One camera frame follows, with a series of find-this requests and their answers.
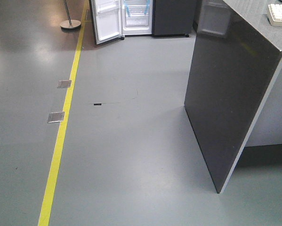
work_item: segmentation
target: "gray countertop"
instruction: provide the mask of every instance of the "gray countertop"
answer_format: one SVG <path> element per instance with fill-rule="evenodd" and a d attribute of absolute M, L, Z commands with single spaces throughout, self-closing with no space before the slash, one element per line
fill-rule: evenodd
<path fill-rule="evenodd" d="M 267 5 L 282 4 L 278 0 L 223 0 L 257 31 L 282 51 L 282 27 L 271 26 L 266 9 Z"/>

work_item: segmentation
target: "open refrigerator door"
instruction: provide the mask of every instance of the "open refrigerator door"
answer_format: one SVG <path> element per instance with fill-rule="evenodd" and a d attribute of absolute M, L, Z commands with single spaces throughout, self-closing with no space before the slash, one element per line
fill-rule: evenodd
<path fill-rule="evenodd" d="M 96 44 L 124 38 L 121 0 L 90 0 L 90 4 Z"/>

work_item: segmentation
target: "white refrigerator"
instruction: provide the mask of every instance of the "white refrigerator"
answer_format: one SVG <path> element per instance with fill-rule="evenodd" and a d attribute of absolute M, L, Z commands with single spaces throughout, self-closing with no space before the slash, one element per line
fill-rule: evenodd
<path fill-rule="evenodd" d="M 96 44 L 152 34 L 153 0 L 90 0 Z"/>

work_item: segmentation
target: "white keyboard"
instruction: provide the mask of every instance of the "white keyboard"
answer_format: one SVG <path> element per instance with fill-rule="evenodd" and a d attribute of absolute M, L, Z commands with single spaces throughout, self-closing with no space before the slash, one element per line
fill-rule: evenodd
<path fill-rule="evenodd" d="M 282 27 L 282 4 L 268 5 L 267 16 L 272 26 Z"/>

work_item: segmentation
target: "yellow floor line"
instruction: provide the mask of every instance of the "yellow floor line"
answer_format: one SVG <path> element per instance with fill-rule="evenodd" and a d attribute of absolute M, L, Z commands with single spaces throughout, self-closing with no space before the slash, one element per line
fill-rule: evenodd
<path fill-rule="evenodd" d="M 57 183 L 57 177 L 58 177 L 59 166 L 60 166 L 60 161 L 61 161 L 62 149 L 64 146 L 65 132 L 66 132 L 67 122 L 69 118 L 69 112 L 71 109 L 71 102 L 72 102 L 72 96 L 73 96 L 73 91 L 75 87 L 76 74 L 77 74 L 78 64 L 79 64 L 79 59 L 80 59 L 80 54 L 81 54 L 82 40 L 83 40 L 84 28 L 85 28 L 85 22 L 82 20 L 85 18 L 87 6 L 88 6 L 88 1 L 85 0 L 83 11 L 82 11 L 82 17 L 81 17 L 81 28 L 79 32 L 78 43 L 76 46 L 75 57 L 74 57 L 71 75 L 70 75 L 70 80 L 72 80 L 72 85 L 70 88 L 68 88 L 66 92 L 66 96 L 65 96 L 65 101 L 64 101 L 64 106 L 63 106 L 63 111 L 65 112 L 64 121 L 61 122 L 59 125 L 59 130 L 58 130 L 58 135 L 57 135 L 57 139 L 55 143 L 52 163 L 51 163 L 50 171 L 48 174 L 47 186 L 46 186 L 46 190 L 45 190 L 43 201 L 42 201 L 40 217 L 38 220 L 38 226 L 48 226 L 49 225 L 52 204 L 53 204 L 53 199 L 54 199 L 54 193 L 55 193 L 55 187 Z"/>

